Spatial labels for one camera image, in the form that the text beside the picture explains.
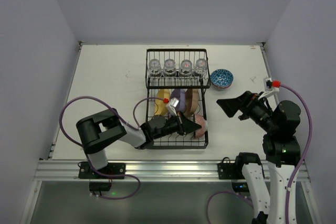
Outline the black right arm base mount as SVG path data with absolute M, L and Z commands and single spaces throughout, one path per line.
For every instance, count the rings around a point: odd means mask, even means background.
M 238 182 L 238 180 L 245 179 L 242 174 L 242 159 L 236 156 L 235 161 L 231 161 L 229 157 L 224 157 L 217 164 L 218 178 L 221 180 L 230 180 L 232 182 L 232 189 L 236 193 L 248 193 L 249 188 L 247 182 Z

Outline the orange patterned ceramic bowl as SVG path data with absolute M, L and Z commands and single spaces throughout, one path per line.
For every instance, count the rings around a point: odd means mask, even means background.
M 218 91 L 224 91 L 225 89 L 228 89 L 230 86 L 231 86 L 231 84 L 227 85 L 227 86 L 216 86 L 216 85 L 213 85 L 213 88 L 215 88 Z

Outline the yellow textured bowl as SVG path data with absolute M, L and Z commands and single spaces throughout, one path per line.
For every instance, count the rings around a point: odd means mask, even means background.
M 161 115 L 165 116 L 168 114 L 168 109 L 166 108 L 166 103 L 164 100 L 169 100 L 170 98 L 170 91 L 169 89 L 160 89 L 156 94 L 155 109 L 154 115 Z

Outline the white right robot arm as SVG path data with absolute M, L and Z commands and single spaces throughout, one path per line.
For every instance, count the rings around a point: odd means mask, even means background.
M 270 187 L 263 178 L 263 167 L 255 153 L 239 153 L 235 159 L 237 171 L 245 178 L 253 208 L 252 223 L 297 223 L 296 166 L 301 150 L 295 137 L 301 110 L 292 101 L 283 100 L 272 110 L 262 93 L 244 92 L 216 103 L 232 118 L 238 111 L 241 121 L 253 120 L 266 134 L 263 150 L 269 170 Z

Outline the clear drinking glass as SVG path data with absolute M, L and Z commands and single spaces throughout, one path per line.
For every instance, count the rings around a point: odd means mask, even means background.
M 152 59 L 149 62 L 149 75 L 150 77 L 161 77 L 162 68 L 161 63 L 158 59 Z
M 207 61 L 205 59 L 198 59 L 195 63 L 193 75 L 196 77 L 202 77 L 207 72 Z
M 175 77 L 176 76 L 176 63 L 173 59 L 167 59 L 164 62 L 163 67 L 164 77 Z
M 180 77 L 189 77 L 192 75 L 192 62 L 190 60 L 183 60 L 180 64 L 180 69 L 178 75 Z

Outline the purple textured bowl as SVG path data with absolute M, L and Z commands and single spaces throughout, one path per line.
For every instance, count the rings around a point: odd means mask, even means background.
M 184 89 L 174 89 L 170 95 L 170 98 L 178 99 L 178 105 L 176 111 L 184 112 L 186 109 L 186 94 Z

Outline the blue triangle patterned bowl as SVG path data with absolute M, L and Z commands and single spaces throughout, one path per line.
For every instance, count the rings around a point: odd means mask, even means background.
M 226 69 L 216 69 L 210 75 L 212 85 L 227 86 L 233 83 L 233 74 Z

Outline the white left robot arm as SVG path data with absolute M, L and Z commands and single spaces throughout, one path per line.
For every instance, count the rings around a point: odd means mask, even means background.
M 194 133 L 202 126 L 183 114 L 168 119 L 156 115 L 143 123 L 139 129 L 134 130 L 122 123 L 116 113 L 105 110 L 79 120 L 76 128 L 90 164 L 94 169 L 101 170 L 108 166 L 105 148 L 116 141 L 142 150 L 152 146 L 156 139 L 173 133 L 179 135 Z

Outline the aluminium mounting rail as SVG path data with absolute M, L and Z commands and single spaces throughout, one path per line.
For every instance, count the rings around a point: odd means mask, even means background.
M 34 181 L 74 182 L 79 180 L 79 160 L 39 161 Z M 223 182 L 219 161 L 122 161 L 125 173 L 141 182 Z

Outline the pink floral patterned bowl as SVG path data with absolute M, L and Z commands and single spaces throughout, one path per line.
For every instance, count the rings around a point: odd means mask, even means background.
M 194 120 L 196 124 L 201 126 L 201 128 L 194 132 L 193 138 L 196 139 L 196 138 L 203 137 L 205 133 L 207 132 L 207 128 L 208 128 L 207 121 L 204 119 L 203 116 L 199 114 L 194 114 Z

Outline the brown textured bowl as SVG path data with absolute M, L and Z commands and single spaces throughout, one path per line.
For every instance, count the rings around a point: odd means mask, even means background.
M 186 117 L 192 116 L 198 108 L 198 89 L 187 89 L 185 91 L 185 111 Z

